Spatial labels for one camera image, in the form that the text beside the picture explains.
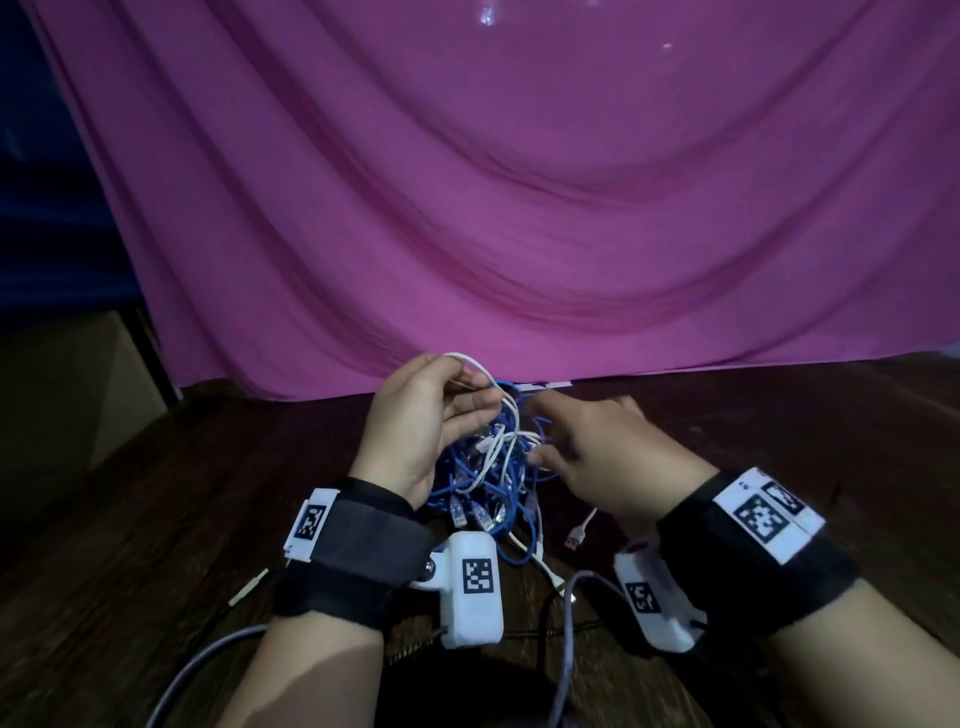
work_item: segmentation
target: hand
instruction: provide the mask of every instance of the hand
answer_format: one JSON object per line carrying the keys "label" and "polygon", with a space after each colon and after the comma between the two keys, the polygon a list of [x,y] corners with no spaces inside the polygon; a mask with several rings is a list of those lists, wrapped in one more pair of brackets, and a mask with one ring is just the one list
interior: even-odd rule
{"label": "hand", "polygon": [[420,508],[433,487],[441,451],[489,425],[502,397],[459,359],[421,354],[388,376],[373,396],[350,475]]}
{"label": "hand", "polygon": [[[528,411],[553,421],[527,461],[559,475],[579,498],[620,519],[659,519],[717,469],[647,422],[630,397],[581,401],[547,390]],[[570,452],[566,457],[563,452]]]}

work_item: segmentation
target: dark wooden surface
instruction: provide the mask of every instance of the dark wooden surface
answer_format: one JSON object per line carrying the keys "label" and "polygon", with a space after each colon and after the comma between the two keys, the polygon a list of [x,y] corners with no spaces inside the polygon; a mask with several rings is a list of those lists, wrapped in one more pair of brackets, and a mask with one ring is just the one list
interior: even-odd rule
{"label": "dark wooden surface", "polygon": [[[621,377],[580,382],[572,393],[632,394],[651,420],[717,465],[756,464],[778,476],[828,515],[883,592],[960,651],[958,363],[908,357]],[[346,472],[368,402],[195,395],[45,513],[2,562],[2,724],[141,725],[206,620],[251,576],[279,565],[304,483],[324,486]],[[557,570],[609,570],[622,545],[612,522],[594,520],[572,555],[560,543],[587,507],[559,485],[541,502]],[[507,629],[535,627],[549,586],[532,565],[501,569]],[[268,591],[242,602],[216,634],[264,620]],[[408,607],[414,615],[388,653],[429,634],[430,599]],[[577,619],[599,611],[620,624],[595,591],[576,607]],[[589,725],[706,726],[707,714],[718,725],[770,722],[769,701],[756,694],[767,683],[757,682],[749,649],[708,644],[668,665],[644,656],[629,627],[577,638],[571,697]],[[542,656],[551,678],[560,648],[549,641]],[[215,658],[167,725],[212,724],[254,649]],[[538,645],[504,642],[487,654],[533,667]]]}

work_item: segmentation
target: skin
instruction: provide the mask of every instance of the skin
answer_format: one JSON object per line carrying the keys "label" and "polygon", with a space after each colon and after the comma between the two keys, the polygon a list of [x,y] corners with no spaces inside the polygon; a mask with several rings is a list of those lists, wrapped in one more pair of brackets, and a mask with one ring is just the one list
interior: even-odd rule
{"label": "skin", "polygon": [[[373,398],[350,474],[421,507],[446,445],[488,424],[500,392],[457,360],[424,354]],[[553,390],[530,414],[556,445],[530,453],[630,534],[666,515],[717,469],[650,423],[629,397],[587,402]],[[960,716],[960,660],[869,584],[857,582],[765,644],[783,677],[828,726],[947,728]],[[274,619],[218,726],[370,726],[383,638],[319,614]]]}

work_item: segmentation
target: qr code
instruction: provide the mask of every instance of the qr code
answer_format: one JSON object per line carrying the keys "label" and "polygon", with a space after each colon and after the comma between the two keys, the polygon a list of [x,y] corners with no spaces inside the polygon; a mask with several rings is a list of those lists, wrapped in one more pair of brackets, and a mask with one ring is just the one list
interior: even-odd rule
{"label": "qr code", "polygon": [[464,559],[464,592],[469,595],[493,592],[493,565],[490,559]]}
{"label": "qr code", "polygon": [[303,518],[300,519],[300,524],[294,532],[294,538],[313,541],[313,537],[317,535],[317,529],[320,528],[320,521],[324,519],[325,512],[325,505],[307,504],[306,510],[303,511]]}
{"label": "qr code", "polygon": [[660,605],[654,596],[650,585],[645,581],[633,581],[623,585],[631,603],[642,615],[656,615],[660,613]]}
{"label": "qr code", "polygon": [[782,505],[794,516],[799,514],[806,507],[806,504],[802,500],[794,496],[792,493],[790,493],[790,491],[774,480],[771,480],[760,490]]}
{"label": "qr code", "polygon": [[733,516],[762,544],[769,544],[790,523],[759,495],[747,498],[743,505],[733,511]]}

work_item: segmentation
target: person's right hand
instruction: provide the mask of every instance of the person's right hand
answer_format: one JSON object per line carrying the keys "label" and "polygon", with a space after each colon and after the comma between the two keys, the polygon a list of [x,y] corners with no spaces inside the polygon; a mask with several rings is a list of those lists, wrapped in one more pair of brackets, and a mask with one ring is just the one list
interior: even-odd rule
{"label": "person's right hand", "polygon": [[556,443],[531,451],[527,461],[618,518],[660,519],[717,473],[648,422],[630,397],[582,401],[548,389],[530,400],[527,412],[553,421]]}

